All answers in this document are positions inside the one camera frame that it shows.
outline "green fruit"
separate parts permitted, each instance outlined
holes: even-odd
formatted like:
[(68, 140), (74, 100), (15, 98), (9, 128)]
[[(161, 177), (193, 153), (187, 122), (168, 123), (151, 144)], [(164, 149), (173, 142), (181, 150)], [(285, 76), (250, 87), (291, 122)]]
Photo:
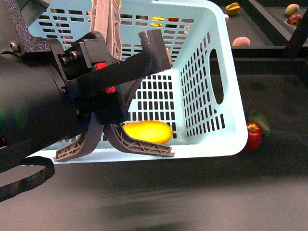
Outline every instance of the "green fruit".
[(263, 136), (269, 136), (271, 133), (270, 125), (265, 115), (257, 110), (250, 110), (246, 116), (248, 122), (255, 122), (262, 128)]

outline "basket handle hole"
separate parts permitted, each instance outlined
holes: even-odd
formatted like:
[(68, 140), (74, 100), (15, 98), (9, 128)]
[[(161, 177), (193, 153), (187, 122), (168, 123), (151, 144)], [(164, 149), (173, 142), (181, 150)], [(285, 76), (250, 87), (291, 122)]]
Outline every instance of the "basket handle hole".
[(223, 87), (221, 82), (221, 75), (220, 75), (220, 67), (219, 62), (217, 59), (216, 50), (213, 49), (210, 53), (210, 78), (212, 83), (212, 89), (215, 96), (215, 100), (217, 104), (221, 104), (223, 102)]

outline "light blue plastic basket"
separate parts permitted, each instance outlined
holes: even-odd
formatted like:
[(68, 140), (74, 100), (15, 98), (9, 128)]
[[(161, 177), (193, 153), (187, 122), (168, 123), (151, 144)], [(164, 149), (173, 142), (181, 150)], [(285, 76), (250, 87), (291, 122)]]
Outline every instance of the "light blue plastic basket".
[[(66, 49), (89, 31), (86, 12), (90, 10), (90, 0), (52, 0), (29, 31), (33, 36), (58, 38)], [(247, 128), (221, 9), (206, 0), (122, 0), (121, 15), (123, 58), (140, 52), (138, 33), (157, 29), (153, 24), (159, 23), (174, 60), (171, 70), (149, 76), (141, 83), (127, 122), (153, 119), (169, 124), (174, 135), (166, 144), (172, 146), (175, 158), (240, 152), (247, 140)], [(164, 20), (153, 21), (152, 17)], [(213, 49), (224, 93), (220, 104), (211, 80), (219, 76), (210, 76), (209, 54)], [(55, 150), (67, 142), (58, 142), (35, 155), (53, 157)], [(159, 158), (121, 153), (102, 137), (93, 153), (70, 163)]]

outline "red apple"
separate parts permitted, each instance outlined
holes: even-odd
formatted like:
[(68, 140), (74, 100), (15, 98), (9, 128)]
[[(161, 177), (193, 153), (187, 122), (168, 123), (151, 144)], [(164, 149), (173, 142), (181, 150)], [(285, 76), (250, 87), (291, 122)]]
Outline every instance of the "red apple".
[(299, 13), (294, 13), (288, 18), (287, 23), (293, 26), (298, 26), (301, 20), (302, 16)]
[(167, 18), (167, 21), (170, 21), (170, 22), (178, 22), (179, 19), (178, 19), (178, 18)]
[(248, 139), (243, 150), (252, 151), (255, 150), (261, 143), (262, 128), (254, 122), (249, 122), (247, 123), (247, 129), (248, 129)]

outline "screw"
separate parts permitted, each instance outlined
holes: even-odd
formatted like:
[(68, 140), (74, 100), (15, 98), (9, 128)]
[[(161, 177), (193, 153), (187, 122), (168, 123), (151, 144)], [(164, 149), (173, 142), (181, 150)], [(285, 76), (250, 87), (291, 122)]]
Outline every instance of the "screw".
[(76, 60), (76, 59), (78, 59), (79, 54), (78, 54), (77, 51), (71, 51), (69, 53), (69, 56), (71, 57), (71, 59)]
[(66, 88), (62, 88), (62, 92), (63, 92), (64, 95), (66, 95), (67, 94)]
[(65, 57), (61, 57), (60, 58), (60, 63), (61, 63), (62, 66), (65, 66), (65, 65), (68, 64), (68, 59), (65, 58)]
[(10, 50), (11, 50), (11, 52), (13, 52), (13, 53), (19, 52), (19, 51), (20, 51), (20, 47), (19, 47), (18, 43), (16, 43), (16, 42), (10, 42)]

